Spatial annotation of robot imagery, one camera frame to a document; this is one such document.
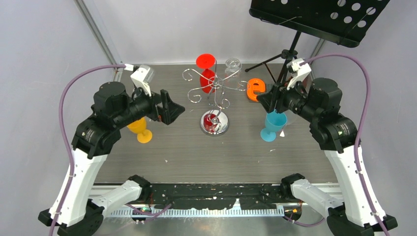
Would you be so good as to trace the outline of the blue wine glass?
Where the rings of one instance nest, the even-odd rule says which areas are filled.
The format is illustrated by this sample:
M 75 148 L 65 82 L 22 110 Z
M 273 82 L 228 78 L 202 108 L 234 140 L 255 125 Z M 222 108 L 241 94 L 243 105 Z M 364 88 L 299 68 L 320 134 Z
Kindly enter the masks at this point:
M 266 142 L 273 142 L 277 132 L 281 131 L 287 123 L 287 116 L 284 113 L 273 111 L 265 118 L 265 127 L 261 130 L 260 136 Z

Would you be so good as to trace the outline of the yellow wine glass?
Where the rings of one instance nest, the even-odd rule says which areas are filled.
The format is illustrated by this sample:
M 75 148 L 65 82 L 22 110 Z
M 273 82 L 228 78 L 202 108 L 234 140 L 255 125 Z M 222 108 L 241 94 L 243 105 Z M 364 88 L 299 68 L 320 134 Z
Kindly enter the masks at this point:
M 152 140 L 153 134 L 147 129 L 146 118 L 143 117 L 127 126 L 127 128 L 137 135 L 137 141 L 142 144 L 146 144 Z

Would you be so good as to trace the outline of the chrome wine glass rack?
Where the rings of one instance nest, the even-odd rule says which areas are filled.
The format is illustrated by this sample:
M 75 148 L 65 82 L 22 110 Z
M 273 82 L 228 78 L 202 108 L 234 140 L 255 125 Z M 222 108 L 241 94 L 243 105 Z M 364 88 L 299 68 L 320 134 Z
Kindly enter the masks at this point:
M 199 120 L 199 127 L 202 132 L 208 136 L 221 136 L 225 134 L 230 127 L 230 119 L 228 118 L 225 110 L 230 107 L 230 101 L 226 98 L 226 91 L 246 91 L 247 81 L 237 78 L 222 78 L 215 69 L 211 69 L 215 72 L 215 77 L 211 85 L 212 89 L 209 94 L 202 91 L 199 86 L 192 88 L 187 92 L 187 98 L 191 103 L 197 104 L 203 101 L 203 98 L 207 98 L 209 109 L 203 113 Z M 182 78 L 185 81 L 192 81 L 194 76 L 200 78 L 201 72 L 195 69 L 186 69 L 182 73 Z

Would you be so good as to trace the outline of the small clear glass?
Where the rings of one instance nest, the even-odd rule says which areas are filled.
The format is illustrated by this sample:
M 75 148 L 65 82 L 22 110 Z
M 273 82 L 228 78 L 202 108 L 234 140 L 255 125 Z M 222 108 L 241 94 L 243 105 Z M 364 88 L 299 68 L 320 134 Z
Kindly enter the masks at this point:
M 225 75 L 226 78 L 237 78 L 240 75 L 241 71 L 241 62 L 236 58 L 231 58 L 225 61 L 226 69 Z

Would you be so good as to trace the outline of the red wine glass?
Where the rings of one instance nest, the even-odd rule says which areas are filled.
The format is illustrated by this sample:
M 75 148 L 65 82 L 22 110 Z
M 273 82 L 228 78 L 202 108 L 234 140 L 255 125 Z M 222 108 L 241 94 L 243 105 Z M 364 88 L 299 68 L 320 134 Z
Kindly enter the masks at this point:
M 216 63 L 216 59 L 212 54 L 201 54 L 196 59 L 196 65 L 203 69 L 200 76 L 200 87 L 202 91 L 209 94 L 212 87 L 212 83 L 215 77 L 215 72 L 211 70 L 211 67 Z

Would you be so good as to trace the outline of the clear champagne flute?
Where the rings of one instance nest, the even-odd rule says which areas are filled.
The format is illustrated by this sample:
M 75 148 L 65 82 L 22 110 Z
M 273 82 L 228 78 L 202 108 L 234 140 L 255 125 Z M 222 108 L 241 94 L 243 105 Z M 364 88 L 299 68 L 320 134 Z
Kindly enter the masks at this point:
M 282 138 L 288 134 L 290 126 L 297 120 L 297 115 L 289 110 L 285 111 L 284 114 L 287 117 L 287 122 L 279 133 L 279 137 Z

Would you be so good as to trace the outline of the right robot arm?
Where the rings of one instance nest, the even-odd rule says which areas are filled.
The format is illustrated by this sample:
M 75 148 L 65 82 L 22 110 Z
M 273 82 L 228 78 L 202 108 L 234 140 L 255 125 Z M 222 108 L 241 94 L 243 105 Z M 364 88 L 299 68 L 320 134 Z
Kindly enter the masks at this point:
M 334 198 L 297 173 L 281 180 L 281 197 L 307 203 L 335 236 L 372 236 L 392 230 L 398 226 L 396 218 L 385 213 L 371 190 L 362 187 L 369 178 L 361 148 L 355 147 L 357 127 L 339 112 L 341 98 L 337 82 L 328 78 L 314 80 L 309 91 L 300 82 L 290 89 L 277 83 L 257 96 L 269 114 L 291 111 L 309 122 L 310 133 L 325 152 L 343 196 Z

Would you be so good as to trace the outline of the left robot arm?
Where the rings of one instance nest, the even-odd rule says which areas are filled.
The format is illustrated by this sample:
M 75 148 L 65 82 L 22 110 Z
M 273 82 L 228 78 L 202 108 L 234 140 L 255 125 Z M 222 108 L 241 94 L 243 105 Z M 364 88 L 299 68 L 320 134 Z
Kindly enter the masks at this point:
M 107 82 L 94 94 L 92 114 L 75 131 L 66 179 L 53 206 L 43 210 L 38 220 L 60 236 L 91 236 L 103 220 L 125 204 L 146 203 L 151 184 L 133 175 L 119 187 L 98 197 L 90 191 L 96 176 L 126 126 L 148 117 L 166 125 L 173 123 L 185 108 L 173 102 L 166 90 L 145 95 L 129 95 L 124 84 Z

